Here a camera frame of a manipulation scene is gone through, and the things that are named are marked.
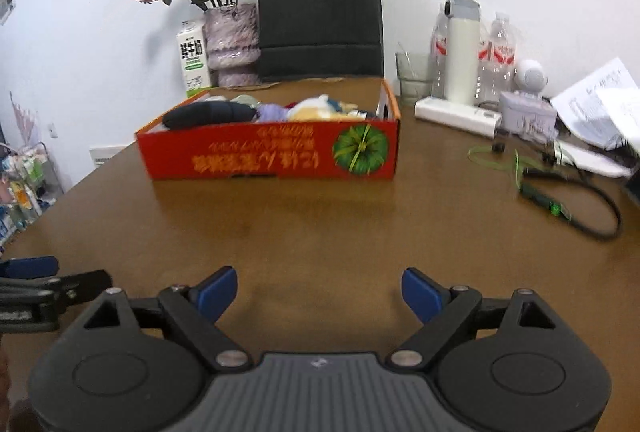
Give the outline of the black oval case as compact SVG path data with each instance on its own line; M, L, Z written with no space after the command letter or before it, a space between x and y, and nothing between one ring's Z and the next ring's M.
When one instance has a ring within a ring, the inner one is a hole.
M163 126L168 130L186 130L213 124L251 122L257 110L233 102L199 102L176 107L163 115Z

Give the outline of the purple fabric pouch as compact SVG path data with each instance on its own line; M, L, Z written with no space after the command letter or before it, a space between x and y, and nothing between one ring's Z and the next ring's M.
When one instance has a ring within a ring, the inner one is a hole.
M285 122L288 120L288 108L278 104L260 104L256 109L256 121L259 123Z

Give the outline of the yellow plush toy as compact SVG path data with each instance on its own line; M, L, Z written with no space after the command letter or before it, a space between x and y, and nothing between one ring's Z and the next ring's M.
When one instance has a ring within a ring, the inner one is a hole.
M365 119L369 114L356 104L334 100L326 94L307 98L288 110L286 120L302 121L347 121Z

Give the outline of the black green neckband earphones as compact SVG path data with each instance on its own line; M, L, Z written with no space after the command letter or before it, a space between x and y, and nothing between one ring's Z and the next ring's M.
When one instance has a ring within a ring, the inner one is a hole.
M482 168L510 175L522 199L529 201L579 233L598 241L612 241L623 233L623 215L617 202L589 174L570 163L570 173L544 150L538 159L498 142L474 146L466 154Z

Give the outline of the white power strip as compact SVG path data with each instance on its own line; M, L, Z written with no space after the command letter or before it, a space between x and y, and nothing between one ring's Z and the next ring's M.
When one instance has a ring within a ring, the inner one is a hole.
M414 104L414 116L464 132L493 138L499 129L501 114L480 107L462 105L437 97L425 97Z

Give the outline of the white tin box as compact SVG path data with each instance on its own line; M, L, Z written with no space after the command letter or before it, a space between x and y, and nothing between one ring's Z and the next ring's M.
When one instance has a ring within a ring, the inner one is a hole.
M501 92L501 127L523 140L550 143L558 137L556 111L541 98L525 93Z

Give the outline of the clear glass cup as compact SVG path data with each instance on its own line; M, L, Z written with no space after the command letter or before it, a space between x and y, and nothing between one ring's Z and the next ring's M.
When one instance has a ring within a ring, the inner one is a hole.
M401 103L413 106L431 95L433 78L429 54L397 52L395 62Z

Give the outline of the plastic water bottle right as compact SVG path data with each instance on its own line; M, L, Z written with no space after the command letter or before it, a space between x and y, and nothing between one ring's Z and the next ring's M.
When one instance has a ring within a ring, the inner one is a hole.
M507 14L497 13L490 29L480 36L477 105L498 104L500 94L513 91L516 36Z

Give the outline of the plastic water bottle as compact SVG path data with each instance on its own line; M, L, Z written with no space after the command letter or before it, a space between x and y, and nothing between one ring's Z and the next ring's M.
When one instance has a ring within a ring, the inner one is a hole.
M431 45L432 95L437 98L444 97L447 30L448 17L444 13L444 9L441 8L434 25Z
M500 94L513 91L516 36L507 14L497 13L490 29L480 36L477 105L498 104Z

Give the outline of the white paper stack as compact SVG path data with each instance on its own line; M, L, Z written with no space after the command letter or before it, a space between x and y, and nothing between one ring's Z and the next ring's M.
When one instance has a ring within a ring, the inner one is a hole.
M639 157L639 85L619 57L550 103L564 126L584 143L607 152L628 146Z

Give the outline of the plastic water bottle left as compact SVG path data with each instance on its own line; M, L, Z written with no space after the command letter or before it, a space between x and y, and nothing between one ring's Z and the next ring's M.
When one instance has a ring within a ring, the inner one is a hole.
M444 97L447 30L448 17L444 13L444 9L441 8L434 25L431 45L432 95L437 98Z

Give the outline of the white milk carton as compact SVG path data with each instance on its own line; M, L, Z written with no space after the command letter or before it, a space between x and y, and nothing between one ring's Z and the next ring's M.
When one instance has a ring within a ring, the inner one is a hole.
M205 22L202 18L188 20L182 23L181 30L177 34L180 69L188 97L212 86L204 26Z

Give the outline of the white thermos bottle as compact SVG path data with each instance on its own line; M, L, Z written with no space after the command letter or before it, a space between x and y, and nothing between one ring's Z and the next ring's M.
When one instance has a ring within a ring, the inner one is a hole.
M480 4L447 0L447 42L444 95L450 102L472 106L480 49Z

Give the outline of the purple ribbed vase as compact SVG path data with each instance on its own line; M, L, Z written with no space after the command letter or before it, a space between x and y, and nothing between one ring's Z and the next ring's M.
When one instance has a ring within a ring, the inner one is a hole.
M213 8L205 13L207 65L221 88L260 83L257 61L258 11L255 4Z

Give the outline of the black paper bag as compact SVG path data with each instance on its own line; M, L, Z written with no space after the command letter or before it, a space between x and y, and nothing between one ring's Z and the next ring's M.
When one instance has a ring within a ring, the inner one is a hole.
M384 76L382 0L257 0L257 9L262 80Z

